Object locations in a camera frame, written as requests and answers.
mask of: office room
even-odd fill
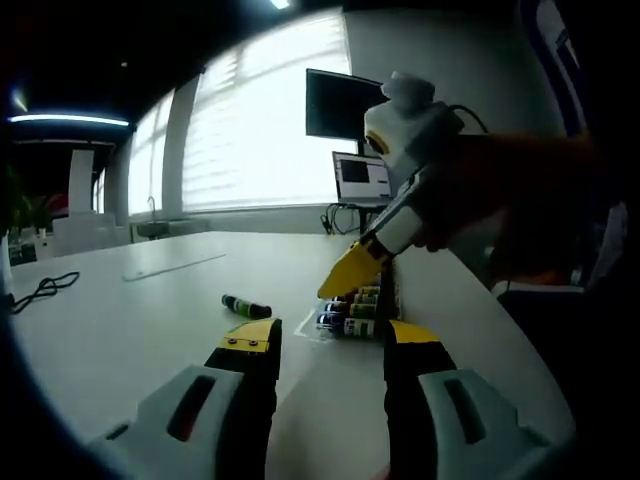
[[[554,163],[598,161],[555,1],[63,10],[12,19],[0,224],[12,378],[60,459],[79,445],[81,468],[152,478],[230,475],[239,448],[257,478],[403,478],[404,448],[434,478],[567,468],[574,386],[537,317],[583,304],[627,214],[585,214]]]

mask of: white chair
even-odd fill
[[[118,245],[112,213],[83,213],[55,219],[53,236],[57,257]]]

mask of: table surface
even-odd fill
[[[45,276],[81,272],[12,325],[33,374],[68,427],[89,441],[135,417],[137,404],[190,364],[203,364],[244,322],[220,298],[270,305],[283,321],[278,409],[268,478],[370,478],[389,458],[382,348],[294,335],[353,237],[209,232],[55,258],[13,269],[16,297]],[[122,276],[225,254],[135,282]],[[429,326],[459,367],[475,369],[522,423],[565,442],[574,424],[524,334],[450,252],[396,259],[404,320]]]

